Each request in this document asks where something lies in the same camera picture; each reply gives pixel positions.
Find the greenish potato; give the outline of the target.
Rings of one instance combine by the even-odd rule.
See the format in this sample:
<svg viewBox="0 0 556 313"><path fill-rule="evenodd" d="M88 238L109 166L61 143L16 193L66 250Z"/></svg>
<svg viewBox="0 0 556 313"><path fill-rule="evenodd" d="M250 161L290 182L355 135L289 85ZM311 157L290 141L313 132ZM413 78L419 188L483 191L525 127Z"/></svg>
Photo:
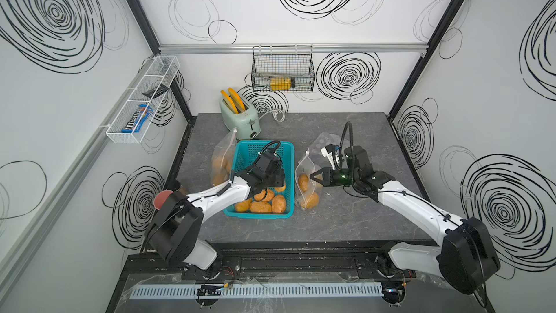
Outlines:
<svg viewBox="0 0 556 313"><path fill-rule="evenodd" d="M298 187L302 194L309 190L309 178L307 174L301 174L298 178Z"/></svg>

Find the clear zipper bag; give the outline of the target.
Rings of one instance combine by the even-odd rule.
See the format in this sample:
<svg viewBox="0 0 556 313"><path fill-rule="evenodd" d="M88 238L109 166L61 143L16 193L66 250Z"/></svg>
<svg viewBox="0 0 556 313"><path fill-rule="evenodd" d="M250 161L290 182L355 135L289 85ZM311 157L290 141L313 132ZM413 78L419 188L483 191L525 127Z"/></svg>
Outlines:
<svg viewBox="0 0 556 313"><path fill-rule="evenodd" d="M233 128L214 148L211 157L211 183L220 185L230 178L237 146L237 128Z"/></svg>

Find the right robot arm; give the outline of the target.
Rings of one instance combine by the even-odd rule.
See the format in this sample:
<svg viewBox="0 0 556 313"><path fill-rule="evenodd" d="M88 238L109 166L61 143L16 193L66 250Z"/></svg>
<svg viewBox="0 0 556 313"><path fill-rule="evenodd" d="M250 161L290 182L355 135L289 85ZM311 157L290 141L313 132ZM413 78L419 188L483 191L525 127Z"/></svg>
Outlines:
<svg viewBox="0 0 556 313"><path fill-rule="evenodd" d="M443 278L462 294L473 294L501 268L486 225L476 217L462 218L415 195L392 175L375 170L360 146L341 149L328 144L320 150L328 166L311 180L324 187L352 187L401 214L424 231L432 246L405 242L388 246L377 262L383 271L415 270Z"/></svg>

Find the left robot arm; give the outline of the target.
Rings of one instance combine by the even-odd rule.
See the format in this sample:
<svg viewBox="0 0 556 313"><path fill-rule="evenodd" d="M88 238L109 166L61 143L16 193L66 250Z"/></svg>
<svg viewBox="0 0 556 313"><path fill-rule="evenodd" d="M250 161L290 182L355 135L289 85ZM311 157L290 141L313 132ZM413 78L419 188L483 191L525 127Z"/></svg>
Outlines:
<svg viewBox="0 0 556 313"><path fill-rule="evenodd" d="M195 194L172 192L155 214L145 233L145 245L171 267L187 264L209 269L218 257L217 250L198 235L202 224L228 207L243 202L266 188L284 185L282 159L261 152L255 161L230 179Z"/></svg>

